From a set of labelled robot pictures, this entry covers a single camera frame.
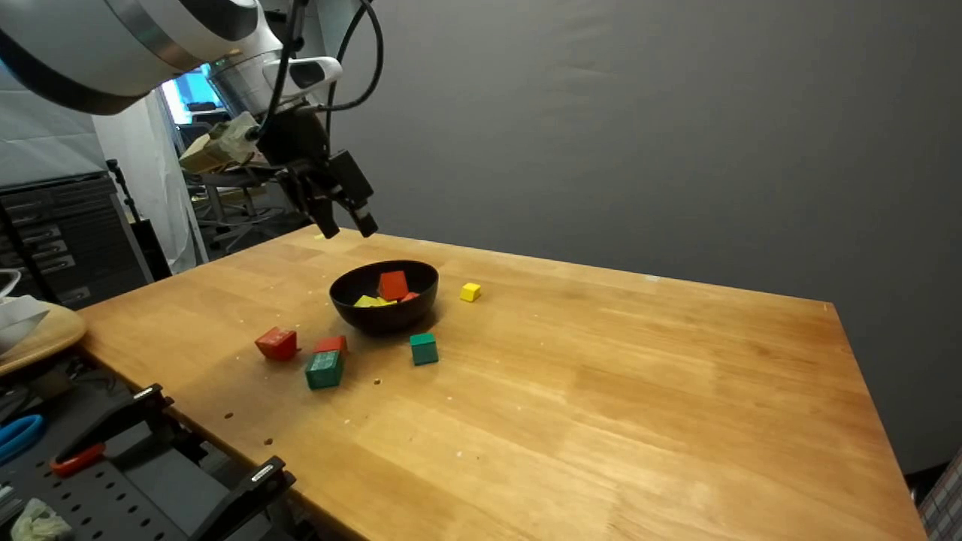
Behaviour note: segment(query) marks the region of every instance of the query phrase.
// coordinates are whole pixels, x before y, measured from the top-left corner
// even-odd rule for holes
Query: orange block
[[[297,358],[297,330],[269,328],[254,339],[268,360],[292,360]]]
[[[408,294],[408,277],[401,277],[401,270],[380,274],[378,294],[387,300],[401,300]]]
[[[337,351],[337,356],[342,356],[346,349],[349,349],[346,336],[323,336],[323,339],[312,344],[312,351]]]

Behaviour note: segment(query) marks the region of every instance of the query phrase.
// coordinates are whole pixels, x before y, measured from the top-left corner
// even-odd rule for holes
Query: gray wall
[[[332,142],[385,231],[830,297],[901,467],[962,445],[962,3],[378,11]]]

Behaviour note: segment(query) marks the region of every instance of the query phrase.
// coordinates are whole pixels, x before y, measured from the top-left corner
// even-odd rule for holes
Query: wire
[[[261,129],[268,129],[268,123],[269,123],[274,114],[277,114],[277,107],[279,107],[279,97],[283,97],[283,86],[286,86],[287,67],[292,67],[292,47],[294,47],[294,41],[300,41],[297,31],[300,31],[303,3],[307,3],[307,0],[294,0],[294,3],[292,3],[287,23],[286,23],[286,33],[283,33],[283,47],[279,47],[279,67],[277,67],[277,79],[274,79],[274,94],[269,94],[269,107],[268,107],[268,113],[263,113]]]
[[[370,3],[370,0],[359,0],[359,5],[353,8],[353,18],[349,21],[349,31],[338,40],[337,64],[342,64],[342,58],[349,55],[352,37],[353,37],[353,31],[358,31],[358,23],[362,18],[362,3]],[[330,145],[330,121],[332,121],[332,113],[330,113],[332,94],[337,94],[337,83],[328,88],[328,107],[323,107],[323,139],[328,139],[328,145]]]
[[[330,86],[328,107],[310,107],[310,109],[300,109],[300,113],[349,113],[349,109],[362,107],[373,97],[373,91],[378,88],[380,73],[385,73],[385,31],[380,31],[380,21],[378,21],[376,8],[370,5],[370,0],[359,0],[358,11],[353,11],[353,18],[352,18],[352,23],[349,23],[349,31],[346,31],[346,37],[338,41],[337,61],[346,58],[349,41],[352,41],[352,37],[353,37],[353,31],[358,31],[362,16],[365,16],[365,21],[373,28],[373,37],[376,37],[376,67],[373,67],[373,77],[370,77],[362,94],[349,100],[349,102],[337,102],[332,107],[337,86]]]

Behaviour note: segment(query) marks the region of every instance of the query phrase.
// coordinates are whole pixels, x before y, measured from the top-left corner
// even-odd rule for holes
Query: toy block
[[[459,287],[459,300],[475,303],[481,297],[481,284]]]
[[[431,335],[412,335],[408,346],[412,346],[415,368],[437,360],[437,344],[431,339]]]
[[[342,335],[337,336],[323,336],[312,344],[312,351],[337,351],[346,356],[349,351],[349,339]]]
[[[408,294],[408,277],[401,270],[380,274],[378,294],[387,300],[401,300],[401,294]]]
[[[269,328],[254,339],[268,360],[292,360],[297,358],[297,330]]]
[[[392,300],[359,294],[353,306],[376,311],[376,306],[392,306]]]
[[[342,364],[337,351],[319,351],[310,358],[307,370],[307,389],[319,391],[319,389],[337,389],[338,375],[342,375]]]

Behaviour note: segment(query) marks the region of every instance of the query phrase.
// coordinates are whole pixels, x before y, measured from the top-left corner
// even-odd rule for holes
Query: wooden table
[[[48,317],[43,317],[43,321],[34,328],[34,335],[12,346],[8,351],[0,356],[0,375],[6,372],[17,372],[29,364],[38,364],[76,344],[80,344],[87,324],[79,313],[58,306],[58,303],[45,303]]]
[[[328,303],[378,259],[441,270],[435,368]],[[92,358],[365,537],[923,537],[824,300],[303,228],[83,319]],[[342,385],[263,364],[269,324],[346,335]]]

